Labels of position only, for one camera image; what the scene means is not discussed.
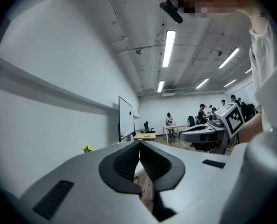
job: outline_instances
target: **white ceiling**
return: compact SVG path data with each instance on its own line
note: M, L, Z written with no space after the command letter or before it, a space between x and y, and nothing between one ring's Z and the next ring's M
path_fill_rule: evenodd
M182 24L176 24L159 8L159 3L166 0L112 0L121 29L110 0L83 1L137 93L156 93L160 80L165 81L164 90L216 93L224 91L224 85L233 79L244 79L250 68L250 21L242 13L214 19L185 17ZM169 66L162 68L167 30L176 31L175 46ZM237 55L218 69L235 47L240 49ZM141 55L136 53L137 48L144 48ZM205 78L210 80L196 90Z

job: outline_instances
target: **whiteboard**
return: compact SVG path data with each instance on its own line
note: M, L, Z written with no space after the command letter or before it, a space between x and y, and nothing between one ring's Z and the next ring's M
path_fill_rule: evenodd
M119 97L119 139L127 137L134 132L133 106Z

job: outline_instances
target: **black chair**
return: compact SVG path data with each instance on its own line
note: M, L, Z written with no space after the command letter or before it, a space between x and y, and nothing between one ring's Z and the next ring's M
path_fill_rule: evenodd
M148 126L148 122L146 121L144 124L143 124L144 128L145 129L149 129L149 126ZM154 128L151 128L151 131L146 131L146 133L155 133L155 131L153 131Z
M193 116L189 116L188 121L190 123L190 127L195 126L195 122L194 122Z

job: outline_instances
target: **ceiling light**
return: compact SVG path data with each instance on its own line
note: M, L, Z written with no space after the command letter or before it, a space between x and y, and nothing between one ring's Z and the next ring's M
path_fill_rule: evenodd
M227 87L228 85L230 85L231 83L233 83L233 82L235 82L235 81L236 81L236 79L235 79L235 80L232 80L230 83L226 84L224 87Z
M164 81L159 81L159 87L158 87L158 92L161 92L162 91L162 88L163 88L163 84L164 84Z
M175 31L167 31L166 32L166 43L165 43L165 51L162 67L168 67L170 62L170 56L172 47L174 46L176 32Z
M206 80L204 80L202 83L200 83L200 85L198 87L196 87L196 89L198 89L199 87L201 87L204 83L206 83L209 80L209 78L207 78Z
M251 68L245 72L245 74L249 73L251 71Z
M234 57L234 55L237 54L238 51L239 51L239 49L235 48L233 50L233 52L227 57L227 59L225 59L225 61L218 68L220 69L220 68L224 67L230 61L230 59L232 59Z

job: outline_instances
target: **floor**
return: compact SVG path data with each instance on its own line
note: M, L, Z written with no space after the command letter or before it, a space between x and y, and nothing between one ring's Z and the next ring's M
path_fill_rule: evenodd
M187 150L192 150L196 151L197 150L194 147L190 147L191 143L186 143L187 145L183 145L182 143L179 142L179 138L169 138L169 143L166 143L166 140L163 139L163 135L156 136L155 142L172 146L172 147L177 147L177 148L182 148L182 149L187 149ZM233 147L227 148L226 150L226 155L230 155L232 153ZM146 172L143 172L140 174L138 177L135 177L135 183L137 183L139 186L142 188L142 197L141 201L143 204L148 208L150 212L153 211L153 183L149 179L148 175Z

